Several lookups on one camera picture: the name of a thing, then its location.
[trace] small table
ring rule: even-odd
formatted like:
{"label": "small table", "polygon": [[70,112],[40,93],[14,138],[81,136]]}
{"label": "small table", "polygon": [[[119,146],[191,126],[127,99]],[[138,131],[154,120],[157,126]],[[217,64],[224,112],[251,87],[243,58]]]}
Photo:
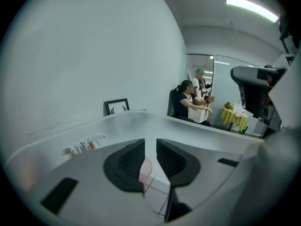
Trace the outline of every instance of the small table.
{"label": "small table", "polygon": [[239,126],[239,131],[243,131],[246,129],[249,121],[249,117],[247,115],[244,115],[243,117],[236,117],[236,112],[226,108],[222,109],[221,119],[223,124],[231,122],[228,131],[230,131],[233,123]]}

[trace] fluorescent light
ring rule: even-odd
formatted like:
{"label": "fluorescent light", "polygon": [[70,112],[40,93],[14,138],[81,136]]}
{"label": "fluorescent light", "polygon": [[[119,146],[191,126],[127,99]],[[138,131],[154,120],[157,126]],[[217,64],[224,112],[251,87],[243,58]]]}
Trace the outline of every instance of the fluorescent light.
{"label": "fluorescent light", "polygon": [[217,64],[223,64],[223,65],[230,65],[230,63],[225,63],[225,62],[221,62],[221,61],[215,61],[215,63],[217,63]]}
{"label": "fluorescent light", "polygon": [[253,2],[247,1],[247,0],[227,0],[226,3],[229,5],[238,6],[238,7],[253,11],[255,13],[258,13],[261,16],[266,17],[267,19],[269,19],[272,22],[276,22],[278,20],[278,16],[276,16],[272,12],[268,11],[267,9],[255,4]]}

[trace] picture frame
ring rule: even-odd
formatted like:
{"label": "picture frame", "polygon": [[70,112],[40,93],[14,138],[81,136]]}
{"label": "picture frame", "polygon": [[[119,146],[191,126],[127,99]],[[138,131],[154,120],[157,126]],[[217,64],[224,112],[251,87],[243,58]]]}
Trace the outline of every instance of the picture frame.
{"label": "picture frame", "polygon": [[127,99],[110,100],[104,102],[107,115],[117,114],[123,111],[129,111]]}

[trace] ceiling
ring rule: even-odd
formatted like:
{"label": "ceiling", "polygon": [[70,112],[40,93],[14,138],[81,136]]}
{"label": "ceiling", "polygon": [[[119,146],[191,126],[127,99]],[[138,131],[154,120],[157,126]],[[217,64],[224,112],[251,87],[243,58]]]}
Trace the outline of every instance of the ceiling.
{"label": "ceiling", "polygon": [[[285,52],[279,40],[280,32],[278,22],[270,20],[254,12],[231,5],[226,5],[226,0],[165,0],[170,7],[180,27],[188,26],[221,26],[240,30],[254,35]],[[279,8],[272,0],[250,0],[259,4],[275,14]],[[292,43],[285,41],[289,50]]]}

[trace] man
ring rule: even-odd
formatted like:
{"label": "man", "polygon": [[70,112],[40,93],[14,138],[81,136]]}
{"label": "man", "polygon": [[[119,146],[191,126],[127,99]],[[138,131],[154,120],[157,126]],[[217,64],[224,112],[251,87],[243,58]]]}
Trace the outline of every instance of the man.
{"label": "man", "polygon": [[201,97],[202,97],[202,91],[199,90],[199,87],[200,87],[199,81],[201,83],[202,88],[205,88],[203,74],[204,74],[204,71],[202,69],[197,69],[196,77],[193,78],[191,81],[193,84],[193,93],[198,99],[201,99]]}

